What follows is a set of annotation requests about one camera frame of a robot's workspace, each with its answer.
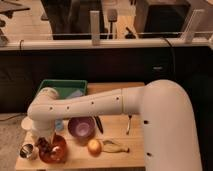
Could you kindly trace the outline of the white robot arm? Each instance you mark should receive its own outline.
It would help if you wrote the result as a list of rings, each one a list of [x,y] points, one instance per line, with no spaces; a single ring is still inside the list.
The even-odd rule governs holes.
[[[186,91],[171,80],[59,100],[42,89],[27,110],[38,137],[49,137],[56,119],[138,114],[144,138],[146,171],[202,171],[193,107]]]

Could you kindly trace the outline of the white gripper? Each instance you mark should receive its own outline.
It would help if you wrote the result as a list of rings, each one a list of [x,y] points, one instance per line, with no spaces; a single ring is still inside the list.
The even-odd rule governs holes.
[[[48,142],[51,142],[55,134],[55,122],[33,121],[31,134],[34,141],[37,141],[39,138],[44,138]]]

